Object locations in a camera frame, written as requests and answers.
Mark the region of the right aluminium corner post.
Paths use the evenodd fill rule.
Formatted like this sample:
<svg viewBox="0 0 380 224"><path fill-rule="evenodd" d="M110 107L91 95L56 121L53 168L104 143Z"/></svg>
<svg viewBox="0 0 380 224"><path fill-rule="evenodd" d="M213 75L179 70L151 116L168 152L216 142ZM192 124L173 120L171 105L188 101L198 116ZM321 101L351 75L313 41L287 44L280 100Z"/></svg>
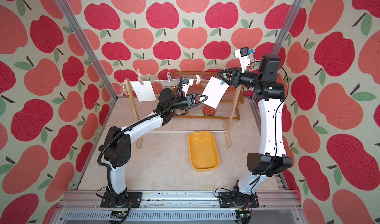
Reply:
<svg viewBox="0 0 380 224"><path fill-rule="evenodd" d="M293 25L295 18L301 9L305 0L293 0L289 12L284 20L283 26L281 27L274 45L271 50L271 54L278 55L281 47L283 46L283 42L285 42L287 36L290 35L290 28Z"/></svg>

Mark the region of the white postcard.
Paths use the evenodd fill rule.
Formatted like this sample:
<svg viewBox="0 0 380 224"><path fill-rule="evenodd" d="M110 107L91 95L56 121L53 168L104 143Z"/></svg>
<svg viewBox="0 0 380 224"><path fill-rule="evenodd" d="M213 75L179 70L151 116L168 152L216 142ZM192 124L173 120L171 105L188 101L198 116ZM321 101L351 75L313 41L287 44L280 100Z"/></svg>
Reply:
<svg viewBox="0 0 380 224"><path fill-rule="evenodd" d="M156 96L150 81L144 81L143 84L137 81L130 82L139 102L155 101Z"/></svg>
<svg viewBox="0 0 380 224"><path fill-rule="evenodd" d="M216 109L224 96L225 92L229 88L228 85L220 85L221 80L215 77L211 77L206 85L202 95L207 95L208 99L204 102L205 105Z"/></svg>

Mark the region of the yellow plastic tray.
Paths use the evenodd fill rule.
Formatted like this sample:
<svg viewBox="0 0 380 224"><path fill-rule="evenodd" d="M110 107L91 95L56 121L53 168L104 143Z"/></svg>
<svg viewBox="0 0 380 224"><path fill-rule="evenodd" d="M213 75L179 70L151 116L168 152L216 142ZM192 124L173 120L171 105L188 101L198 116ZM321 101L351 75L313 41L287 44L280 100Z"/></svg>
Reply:
<svg viewBox="0 0 380 224"><path fill-rule="evenodd" d="M220 160L212 133L208 131L192 132L189 137L191 165L196 171L213 170Z"/></svg>

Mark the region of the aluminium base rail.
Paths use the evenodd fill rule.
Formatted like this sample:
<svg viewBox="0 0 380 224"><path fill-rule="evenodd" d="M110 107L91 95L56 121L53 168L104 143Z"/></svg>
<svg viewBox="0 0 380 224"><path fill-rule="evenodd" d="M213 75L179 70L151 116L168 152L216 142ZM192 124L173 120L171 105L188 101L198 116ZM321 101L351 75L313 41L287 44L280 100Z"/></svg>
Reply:
<svg viewBox="0 0 380 224"><path fill-rule="evenodd" d="M94 190L67 191L50 224L306 224L290 190L258 190L246 208L227 205L213 190L134 190L133 207L103 207Z"/></svg>

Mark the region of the pink clothespin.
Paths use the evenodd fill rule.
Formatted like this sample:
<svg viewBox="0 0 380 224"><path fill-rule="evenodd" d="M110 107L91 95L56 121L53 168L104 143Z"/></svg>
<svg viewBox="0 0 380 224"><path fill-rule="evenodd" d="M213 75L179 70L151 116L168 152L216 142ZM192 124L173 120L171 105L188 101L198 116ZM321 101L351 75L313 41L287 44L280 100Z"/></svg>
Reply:
<svg viewBox="0 0 380 224"><path fill-rule="evenodd" d="M140 69L137 69L137 75L138 75L138 82L140 83L141 86L144 86L143 78L140 73Z"/></svg>

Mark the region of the left aluminium corner post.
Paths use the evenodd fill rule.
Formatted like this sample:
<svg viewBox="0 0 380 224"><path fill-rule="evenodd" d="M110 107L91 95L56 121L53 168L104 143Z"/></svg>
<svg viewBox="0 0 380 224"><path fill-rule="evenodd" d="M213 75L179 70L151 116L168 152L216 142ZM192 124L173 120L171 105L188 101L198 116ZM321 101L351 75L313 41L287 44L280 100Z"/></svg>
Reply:
<svg viewBox="0 0 380 224"><path fill-rule="evenodd" d="M78 23L78 20L76 19L76 16L74 12L72 11L70 4L67 0L55 0L56 4L60 8L61 12L63 13L66 21L68 22L69 26L72 28L74 34L76 35L78 42L84 49L84 52L89 59L89 61L94 66L98 76L100 77L102 83L104 84L105 88L107 89L111 99L113 101L116 101L118 99L118 95L110 82L104 68L102 67L102 64L100 63L99 59L97 58L93 47L91 46L90 41L88 40L86 34L84 33L83 29L81 28L80 24Z"/></svg>

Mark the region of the white clothespin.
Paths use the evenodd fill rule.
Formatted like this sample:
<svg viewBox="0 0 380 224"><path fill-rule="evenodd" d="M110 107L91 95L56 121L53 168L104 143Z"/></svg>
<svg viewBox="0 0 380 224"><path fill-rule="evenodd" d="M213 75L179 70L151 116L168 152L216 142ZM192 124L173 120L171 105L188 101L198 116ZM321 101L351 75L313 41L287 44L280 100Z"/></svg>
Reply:
<svg viewBox="0 0 380 224"><path fill-rule="evenodd" d="M196 84L200 84L201 83L201 77L196 74Z"/></svg>

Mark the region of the teal clothespin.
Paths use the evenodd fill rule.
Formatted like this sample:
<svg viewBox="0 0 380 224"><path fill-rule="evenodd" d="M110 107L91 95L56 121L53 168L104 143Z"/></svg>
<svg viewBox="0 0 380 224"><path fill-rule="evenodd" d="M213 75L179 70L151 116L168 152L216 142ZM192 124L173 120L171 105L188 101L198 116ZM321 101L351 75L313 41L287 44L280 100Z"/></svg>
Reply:
<svg viewBox="0 0 380 224"><path fill-rule="evenodd" d="M229 78L228 78L227 74L226 74L226 73L223 73L223 74L221 75L221 82L220 82L220 85L225 85L225 84L230 85L229 82L230 82L230 81L229 81Z"/></svg>

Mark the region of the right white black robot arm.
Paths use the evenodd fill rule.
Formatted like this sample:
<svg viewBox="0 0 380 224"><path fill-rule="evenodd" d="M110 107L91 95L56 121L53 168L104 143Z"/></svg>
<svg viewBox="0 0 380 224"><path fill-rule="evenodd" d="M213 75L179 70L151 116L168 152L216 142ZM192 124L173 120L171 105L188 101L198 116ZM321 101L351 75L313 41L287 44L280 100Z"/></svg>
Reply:
<svg viewBox="0 0 380 224"><path fill-rule="evenodd" d="M217 76L233 87L253 88L260 112L261 139L259 152L248 153L246 175L238 180L231 191L219 192L220 207L258 207L256 189L267 178L292 166L283 143L282 112L286 99L282 83L277 82L281 58L265 54L257 73L240 68L220 71Z"/></svg>

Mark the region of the grey clothespin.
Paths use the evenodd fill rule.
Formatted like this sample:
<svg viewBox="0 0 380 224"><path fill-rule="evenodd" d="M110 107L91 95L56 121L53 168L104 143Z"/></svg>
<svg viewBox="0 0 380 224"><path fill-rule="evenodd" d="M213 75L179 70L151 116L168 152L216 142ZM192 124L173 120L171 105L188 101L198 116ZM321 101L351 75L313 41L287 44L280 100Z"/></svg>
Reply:
<svg viewBox="0 0 380 224"><path fill-rule="evenodd" d="M171 74L169 72L166 73L168 82L172 81Z"/></svg>

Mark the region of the wooden hanging rack frame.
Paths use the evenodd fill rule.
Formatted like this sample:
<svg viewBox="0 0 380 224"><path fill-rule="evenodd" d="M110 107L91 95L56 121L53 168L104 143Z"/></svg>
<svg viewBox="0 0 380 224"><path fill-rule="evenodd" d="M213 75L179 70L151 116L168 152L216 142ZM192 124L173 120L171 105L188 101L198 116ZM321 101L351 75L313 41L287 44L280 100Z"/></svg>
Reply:
<svg viewBox="0 0 380 224"><path fill-rule="evenodd" d="M122 88L125 94L127 94L130 98L131 103L131 109L133 111L133 116L137 120L140 120L138 108L135 103L135 97L133 96L133 90L132 86L130 84L130 80L127 78L122 83ZM196 119L196 120L222 120L223 122L223 130L216 130L216 132L225 133L225 139L227 147L231 147L232 140L231 140L231 125L232 121L240 120L240 113L238 106L240 104L244 104L244 98L243 98L243 92L242 88L228 88L225 95L223 96L220 106L216 109L216 114L214 117L205 117L204 115L201 115L201 112L203 110L203 107L196 107L194 108L195 112L192 112L192 110L188 110L183 115L174 115L173 119Z"/></svg>

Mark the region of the red round tin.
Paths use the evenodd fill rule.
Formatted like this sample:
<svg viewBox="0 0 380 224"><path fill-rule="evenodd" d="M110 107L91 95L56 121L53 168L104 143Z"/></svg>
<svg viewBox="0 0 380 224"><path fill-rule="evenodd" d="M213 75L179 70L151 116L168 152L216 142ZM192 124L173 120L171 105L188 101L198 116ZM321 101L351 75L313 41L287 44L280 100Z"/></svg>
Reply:
<svg viewBox="0 0 380 224"><path fill-rule="evenodd" d="M205 117L214 117L216 114L216 109L206 105L204 106L202 113Z"/></svg>

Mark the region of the aluminium corner post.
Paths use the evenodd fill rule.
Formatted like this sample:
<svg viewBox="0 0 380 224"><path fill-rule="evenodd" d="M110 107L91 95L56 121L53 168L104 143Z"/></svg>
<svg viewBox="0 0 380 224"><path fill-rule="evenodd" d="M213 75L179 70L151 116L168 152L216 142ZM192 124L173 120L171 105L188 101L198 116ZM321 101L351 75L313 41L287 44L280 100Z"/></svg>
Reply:
<svg viewBox="0 0 380 224"><path fill-rule="evenodd" d="M89 61L94 66L98 76L100 77L102 83L104 84L105 88L107 89L111 99L113 101L116 101L118 99L118 95L110 82L104 68L102 67L102 64L100 63L99 59L97 58L93 47L91 46L90 41L88 40L86 34L84 33L83 29L81 28L80 24L78 23L78 20L76 19L76 16L74 12L72 11L70 4L67 0L55 0L56 4L60 8L61 12L63 13L66 21L68 22L69 26L72 28L74 34L76 35L78 42L84 49L84 52L89 59Z"/></svg>
<svg viewBox="0 0 380 224"><path fill-rule="evenodd" d="M284 20L283 26L281 27L274 45L271 50L271 54L278 55L281 47L283 46L283 42L285 42L287 36L290 35L290 28L293 25L295 18L301 9L305 0L293 0L289 12Z"/></svg>

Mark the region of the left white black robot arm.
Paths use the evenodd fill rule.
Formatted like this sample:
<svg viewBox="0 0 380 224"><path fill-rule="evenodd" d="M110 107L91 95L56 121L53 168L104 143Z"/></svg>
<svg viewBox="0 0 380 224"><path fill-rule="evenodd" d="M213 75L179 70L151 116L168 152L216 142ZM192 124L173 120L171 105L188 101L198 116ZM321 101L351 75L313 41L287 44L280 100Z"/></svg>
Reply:
<svg viewBox="0 0 380 224"><path fill-rule="evenodd" d="M165 88L160 92L155 110L147 117L126 127L113 126L109 129L104 144L99 147L97 164L105 167L107 187L101 198L102 208L139 207L138 192L129 197L125 182L125 165L131 158L131 145L149 132L158 129L174 117L174 110L189 110L208 100L207 95L183 93L183 78L178 82L176 92Z"/></svg>

